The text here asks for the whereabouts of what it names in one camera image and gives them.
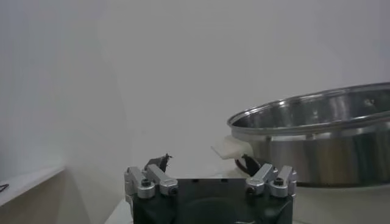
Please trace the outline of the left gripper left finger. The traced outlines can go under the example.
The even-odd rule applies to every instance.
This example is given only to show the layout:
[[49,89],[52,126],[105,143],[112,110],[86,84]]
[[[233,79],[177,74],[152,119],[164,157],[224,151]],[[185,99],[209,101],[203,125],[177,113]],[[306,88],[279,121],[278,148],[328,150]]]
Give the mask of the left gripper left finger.
[[136,195],[141,199],[150,199],[156,195],[157,190],[165,196],[177,195],[178,180],[165,173],[171,158],[172,156],[166,153],[161,157],[150,159],[143,169],[137,166],[128,167],[124,172],[126,197]]

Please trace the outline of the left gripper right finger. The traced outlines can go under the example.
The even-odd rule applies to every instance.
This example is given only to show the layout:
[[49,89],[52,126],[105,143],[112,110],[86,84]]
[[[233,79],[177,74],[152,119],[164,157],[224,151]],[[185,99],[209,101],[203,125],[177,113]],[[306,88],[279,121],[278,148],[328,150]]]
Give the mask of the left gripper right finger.
[[291,166],[283,166],[278,170],[272,164],[260,164],[253,157],[244,154],[244,169],[249,175],[245,180],[246,193],[249,195],[261,195],[267,190],[276,198],[294,197],[296,195],[297,172]]

